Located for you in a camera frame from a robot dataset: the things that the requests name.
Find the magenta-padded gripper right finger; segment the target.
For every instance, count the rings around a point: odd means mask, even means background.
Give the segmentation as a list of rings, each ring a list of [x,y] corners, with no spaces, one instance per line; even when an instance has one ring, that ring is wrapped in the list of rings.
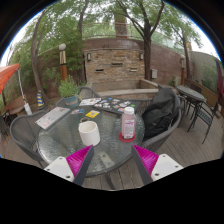
[[[137,145],[132,146],[131,154],[144,185],[182,169],[182,166],[167,154],[157,155]]]

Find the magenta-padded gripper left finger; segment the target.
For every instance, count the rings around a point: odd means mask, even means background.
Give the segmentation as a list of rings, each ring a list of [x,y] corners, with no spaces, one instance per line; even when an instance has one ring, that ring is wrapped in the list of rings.
[[[93,146],[87,146],[68,157],[58,157],[45,171],[81,186],[94,155]]]

